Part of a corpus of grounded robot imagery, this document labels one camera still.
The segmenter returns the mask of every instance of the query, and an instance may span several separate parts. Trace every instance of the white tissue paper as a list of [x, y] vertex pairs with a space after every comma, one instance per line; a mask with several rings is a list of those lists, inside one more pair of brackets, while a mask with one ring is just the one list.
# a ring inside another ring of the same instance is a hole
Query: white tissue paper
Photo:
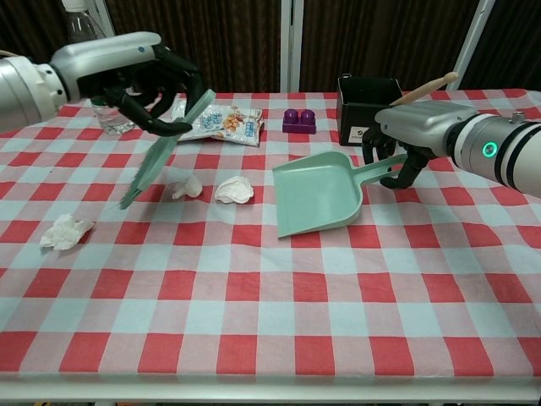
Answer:
[[62, 214], [41, 236], [40, 247], [52, 247], [55, 251], [69, 250], [93, 227], [94, 223], [90, 220], [76, 222], [71, 214]]
[[197, 197], [203, 191], [203, 185], [194, 175], [190, 176], [186, 182], [178, 182], [173, 187], [172, 198], [180, 199], [184, 195]]
[[246, 203], [254, 195], [252, 184], [244, 176], [233, 176], [223, 182], [216, 192], [214, 198], [223, 203]]

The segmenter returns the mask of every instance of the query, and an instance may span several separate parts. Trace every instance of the plastic bag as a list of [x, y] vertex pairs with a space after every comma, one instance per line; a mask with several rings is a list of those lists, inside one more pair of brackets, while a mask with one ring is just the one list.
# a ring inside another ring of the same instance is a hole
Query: plastic bag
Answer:
[[[183, 116], [186, 101], [181, 100], [172, 110], [172, 119]], [[259, 146], [263, 111], [257, 108], [210, 105], [194, 121], [191, 131], [183, 134], [179, 142], [214, 138], [237, 144]]]

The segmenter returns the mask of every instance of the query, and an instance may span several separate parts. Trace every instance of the dark curtain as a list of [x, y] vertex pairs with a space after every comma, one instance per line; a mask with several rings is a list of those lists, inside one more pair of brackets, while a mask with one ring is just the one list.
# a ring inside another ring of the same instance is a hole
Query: dark curtain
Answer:
[[0, 49], [45, 63], [68, 43], [61, 0], [1, 0]]
[[107, 0], [117, 34], [150, 30], [215, 91], [279, 91], [280, 0]]
[[541, 90], [541, 1], [495, 3], [461, 88]]
[[304, 0], [301, 91], [340, 74], [397, 78], [412, 90], [453, 70], [478, 2]]

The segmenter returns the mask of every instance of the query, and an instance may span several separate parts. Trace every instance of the robotic arm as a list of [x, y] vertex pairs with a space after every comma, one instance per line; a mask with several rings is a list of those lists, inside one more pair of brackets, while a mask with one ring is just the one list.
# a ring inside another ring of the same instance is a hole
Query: robotic arm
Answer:
[[[132, 86], [140, 94], [125, 92]], [[172, 53], [152, 32], [68, 45], [41, 65], [25, 57], [4, 58], [0, 59], [0, 132], [48, 120], [66, 103], [100, 97], [153, 134], [182, 134], [192, 127], [159, 119], [179, 91], [187, 94], [188, 112], [206, 88], [195, 65]], [[161, 99], [146, 110], [159, 94]]]
[[481, 114], [448, 101], [421, 101], [378, 112], [378, 125], [365, 133], [363, 156], [374, 161], [394, 153], [398, 141], [407, 160], [397, 178], [381, 184], [404, 189], [413, 184], [430, 159], [450, 156], [459, 168], [527, 195], [541, 197], [541, 123]]

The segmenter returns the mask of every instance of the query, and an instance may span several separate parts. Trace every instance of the black box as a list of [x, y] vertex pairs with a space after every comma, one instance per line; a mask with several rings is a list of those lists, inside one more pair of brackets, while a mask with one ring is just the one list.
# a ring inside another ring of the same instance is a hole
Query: black box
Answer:
[[375, 114], [400, 97], [396, 79], [343, 74], [338, 78], [336, 104], [340, 145], [362, 145], [364, 131], [375, 124]]

